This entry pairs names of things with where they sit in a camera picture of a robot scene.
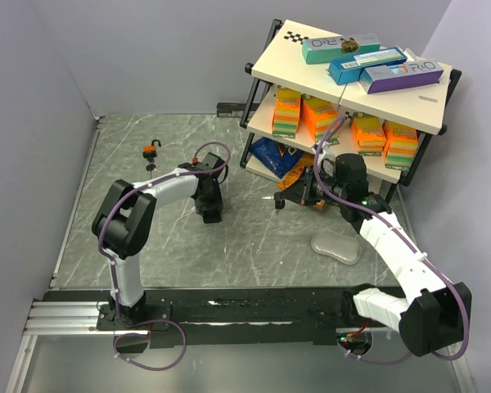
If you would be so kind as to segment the black key bunch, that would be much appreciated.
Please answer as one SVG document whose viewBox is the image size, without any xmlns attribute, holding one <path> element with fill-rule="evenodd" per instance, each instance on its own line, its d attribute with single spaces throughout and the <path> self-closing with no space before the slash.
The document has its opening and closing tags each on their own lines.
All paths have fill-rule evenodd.
<svg viewBox="0 0 491 393">
<path fill-rule="evenodd" d="M 274 209 L 276 214 L 278 215 L 286 206 L 286 201 L 282 198 L 278 193 L 275 193 L 271 196 L 263 196 L 263 201 L 270 201 L 274 204 Z"/>
</svg>

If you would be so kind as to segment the black-headed key bunch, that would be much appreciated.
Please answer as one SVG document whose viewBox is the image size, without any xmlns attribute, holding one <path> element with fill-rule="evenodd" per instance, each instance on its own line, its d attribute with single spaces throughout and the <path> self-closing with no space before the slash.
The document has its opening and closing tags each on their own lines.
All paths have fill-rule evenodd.
<svg viewBox="0 0 491 393">
<path fill-rule="evenodd" d="M 154 171 L 156 171 L 156 165 L 155 164 L 148 164 L 146 166 L 146 171 L 152 174 Z"/>
</svg>

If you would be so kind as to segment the orange padlock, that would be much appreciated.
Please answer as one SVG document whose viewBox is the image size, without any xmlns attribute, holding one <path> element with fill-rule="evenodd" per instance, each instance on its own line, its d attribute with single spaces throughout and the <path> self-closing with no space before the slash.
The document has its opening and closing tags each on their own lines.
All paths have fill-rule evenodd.
<svg viewBox="0 0 491 393">
<path fill-rule="evenodd" d="M 142 157 L 152 162 L 157 157 L 157 149 L 161 147 L 161 141 L 159 139 L 153 139 L 150 144 L 144 146 L 142 149 Z"/>
</svg>

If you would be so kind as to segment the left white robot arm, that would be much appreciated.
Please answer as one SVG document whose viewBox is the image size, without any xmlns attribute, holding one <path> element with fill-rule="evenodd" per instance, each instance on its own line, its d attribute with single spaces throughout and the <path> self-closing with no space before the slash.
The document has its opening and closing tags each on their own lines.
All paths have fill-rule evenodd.
<svg viewBox="0 0 491 393">
<path fill-rule="evenodd" d="M 111 185 L 92 222 L 92 233 L 109 265 L 111 307 L 125 328 L 138 328 L 147 317 L 139 254 L 148 240 L 155 212 L 190 197 L 204 223 L 219 223 L 223 198 L 218 178 L 226 173 L 227 162 L 209 152 L 203 160 L 194 157 L 147 182 L 117 180 Z"/>
</svg>

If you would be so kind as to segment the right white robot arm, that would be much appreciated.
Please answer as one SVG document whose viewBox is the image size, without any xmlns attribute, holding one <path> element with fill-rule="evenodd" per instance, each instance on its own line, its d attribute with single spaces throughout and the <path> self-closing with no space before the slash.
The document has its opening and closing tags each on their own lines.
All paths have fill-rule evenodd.
<svg viewBox="0 0 491 393">
<path fill-rule="evenodd" d="M 325 201 L 338 206 L 344 220 L 376 250 L 398 281 L 401 298 L 370 284 L 347 290 L 340 313 L 348 325 L 359 326 L 366 319 L 381 323 L 398 332 L 410 354 L 417 357 L 433 354 L 442 358 L 441 349 L 453 345 L 460 348 L 448 359 L 465 354 L 471 291 L 435 268 L 404 232 L 385 199 L 369 191 L 361 156 L 337 156 L 332 176 L 319 165 L 306 167 L 295 183 L 275 193 L 274 201 L 278 210 L 286 201 L 301 206 Z"/>
</svg>

